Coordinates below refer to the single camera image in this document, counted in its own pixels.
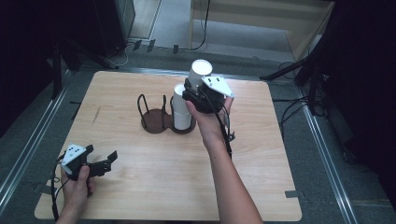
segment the brown cup holder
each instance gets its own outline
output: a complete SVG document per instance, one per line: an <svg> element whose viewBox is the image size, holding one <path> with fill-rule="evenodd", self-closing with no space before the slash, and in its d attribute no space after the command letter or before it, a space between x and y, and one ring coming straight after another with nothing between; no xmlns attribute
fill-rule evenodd
<svg viewBox="0 0 396 224"><path fill-rule="evenodd" d="M145 107L146 107L146 113L143 114L142 110L140 108L140 99L143 98L143 101L145 102ZM171 98L171 110L172 113L168 114L166 112L165 106L166 106L166 96L163 96L163 107L161 109L155 108L155 109L150 109L148 107L148 103L146 101L146 97L144 94L140 94L140 96L137 98L137 108L140 113L140 117L142 118L141 124L142 127L146 130L148 133L161 133L165 131L166 129L170 128L174 133L179 133L179 134L185 134L185 133L190 133L192 130L194 130L196 126L196 120L191 117L191 125L188 129L186 130L179 130L175 128L174 125L174 118L173 118L173 97Z"/></svg>

